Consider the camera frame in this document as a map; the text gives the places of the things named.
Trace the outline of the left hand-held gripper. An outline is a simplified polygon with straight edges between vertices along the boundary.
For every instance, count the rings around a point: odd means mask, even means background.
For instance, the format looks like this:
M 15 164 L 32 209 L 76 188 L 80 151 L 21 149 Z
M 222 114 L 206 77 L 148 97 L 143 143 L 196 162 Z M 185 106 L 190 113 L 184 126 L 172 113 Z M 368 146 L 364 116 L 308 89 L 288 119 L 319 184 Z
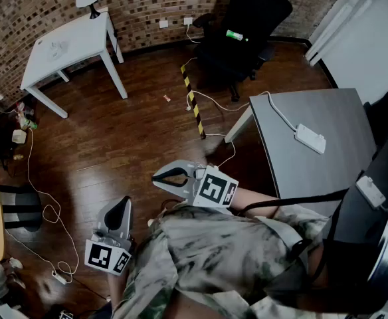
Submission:
M 120 276 L 132 257 L 131 223 L 129 196 L 108 202 L 98 213 L 97 228 L 86 240 L 84 264 Z

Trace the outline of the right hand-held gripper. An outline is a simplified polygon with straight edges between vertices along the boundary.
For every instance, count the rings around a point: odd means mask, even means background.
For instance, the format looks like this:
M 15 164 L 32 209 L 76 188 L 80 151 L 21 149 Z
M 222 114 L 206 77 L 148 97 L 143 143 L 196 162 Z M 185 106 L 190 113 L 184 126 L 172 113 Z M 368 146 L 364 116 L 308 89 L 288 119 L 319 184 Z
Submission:
M 193 177 L 193 186 L 188 189 L 188 179 L 182 183 L 158 179 L 178 175 Z M 194 169 L 194 163 L 184 159 L 163 166 L 151 180 L 156 187 L 187 199 L 187 204 L 195 207 L 230 207 L 239 186 L 237 180 L 221 172 L 216 166 L 197 165 Z

